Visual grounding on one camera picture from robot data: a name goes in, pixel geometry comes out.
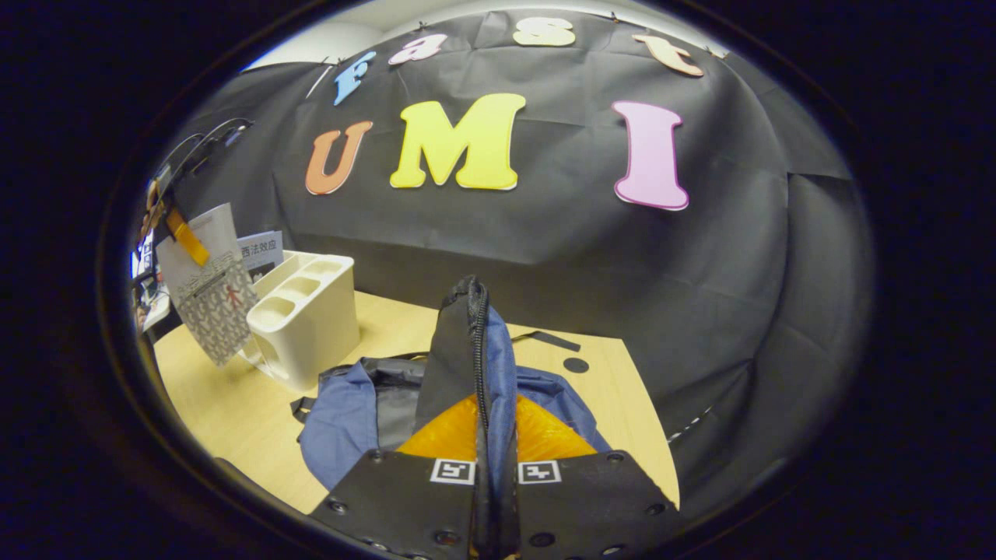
pen holder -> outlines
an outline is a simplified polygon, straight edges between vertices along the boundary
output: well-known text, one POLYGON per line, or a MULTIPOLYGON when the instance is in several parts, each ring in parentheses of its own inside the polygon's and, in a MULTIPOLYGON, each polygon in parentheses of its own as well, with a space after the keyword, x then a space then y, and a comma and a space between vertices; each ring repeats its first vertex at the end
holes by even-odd
POLYGON ((294 391, 338 365, 360 343, 350 257, 285 251, 255 284, 259 302, 246 320, 253 340, 242 356, 294 391))

table surface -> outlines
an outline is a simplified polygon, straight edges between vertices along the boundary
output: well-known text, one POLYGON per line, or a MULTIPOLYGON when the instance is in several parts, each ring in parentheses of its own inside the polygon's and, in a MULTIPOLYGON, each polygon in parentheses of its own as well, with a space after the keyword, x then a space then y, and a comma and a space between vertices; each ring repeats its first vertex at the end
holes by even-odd
MULTIPOLYGON (((360 344, 343 360, 428 350, 437 311, 356 292, 360 344)), ((536 329, 508 325, 515 337, 536 329)), ((677 475, 667 438, 636 367, 620 339, 555 334, 581 345, 572 352, 524 339, 514 344, 516 363, 563 376, 591 409, 599 431, 623 449, 674 504, 677 475), (567 371, 564 360, 581 358, 589 369, 567 371)), ((163 384, 180 418, 212 456, 221 457, 292 507, 310 513, 328 491, 301 457, 296 442, 302 425, 289 403, 302 396, 236 356, 218 368, 197 346, 185 325, 154 345, 163 384)), ((318 388, 311 389, 314 397, 318 388)))

